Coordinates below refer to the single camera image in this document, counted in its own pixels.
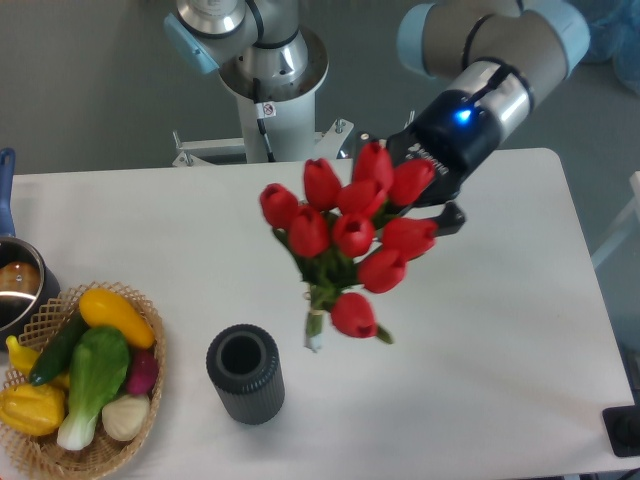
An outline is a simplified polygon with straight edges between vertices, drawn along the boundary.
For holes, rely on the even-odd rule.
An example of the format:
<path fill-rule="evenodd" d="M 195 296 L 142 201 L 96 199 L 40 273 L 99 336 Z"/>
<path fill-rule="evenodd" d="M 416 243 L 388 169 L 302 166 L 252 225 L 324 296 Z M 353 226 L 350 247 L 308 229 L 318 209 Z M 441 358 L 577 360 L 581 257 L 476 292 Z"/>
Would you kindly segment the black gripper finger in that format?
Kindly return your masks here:
<path fill-rule="evenodd" d="M 353 155 L 358 156 L 362 149 L 369 143 L 386 147 L 386 140 L 366 131 L 358 131 L 353 139 Z"/>
<path fill-rule="evenodd" d="M 454 235 L 466 222 L 464 211 L 453 200 L 442 204 L 411 204 L 401 207 L 399 215 L 412 220 L 429 236 Z"/>

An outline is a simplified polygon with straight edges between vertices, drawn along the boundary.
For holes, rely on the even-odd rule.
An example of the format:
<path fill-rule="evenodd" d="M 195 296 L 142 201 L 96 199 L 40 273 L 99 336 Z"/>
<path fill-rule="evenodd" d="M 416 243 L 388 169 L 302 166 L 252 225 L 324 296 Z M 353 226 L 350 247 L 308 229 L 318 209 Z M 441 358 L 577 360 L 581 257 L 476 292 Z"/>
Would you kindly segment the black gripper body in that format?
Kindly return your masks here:
<path fill-rule="evenodd" d="M 500 144 L 497 116 L 466 99 L 460 90 L 445 91 L 386 141 L 395 166 L 414 158 L 429 159 L 435 166 L 435 178 L 414 202 L 416 206 L 455 199 L 462 183 Z"/>

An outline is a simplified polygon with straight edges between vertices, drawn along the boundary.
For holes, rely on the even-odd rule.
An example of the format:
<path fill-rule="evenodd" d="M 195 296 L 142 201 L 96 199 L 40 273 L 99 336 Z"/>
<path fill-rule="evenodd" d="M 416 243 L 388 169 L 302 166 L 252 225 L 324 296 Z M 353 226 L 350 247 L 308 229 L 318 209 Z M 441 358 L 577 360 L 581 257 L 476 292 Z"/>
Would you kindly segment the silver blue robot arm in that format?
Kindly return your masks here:
<path fill-rule="evenodd" d="M 315 130 L 315 93 L 328 55 L 295 1 L 180 1 L 164 21 L 179 54 L 218 72 L 235 96 L 250 163 L 334 157 L 346 138 Z M 434 1 L 410 9 L 396 48 L 414 72 L 448 87 L 386 142 L 395 165 L 431 160 L 434 182 L 417 207 L 441 206 L 440 235 L 464 224 L 464 181 L 582 60 L 586 21 L 563 1 Z"/>

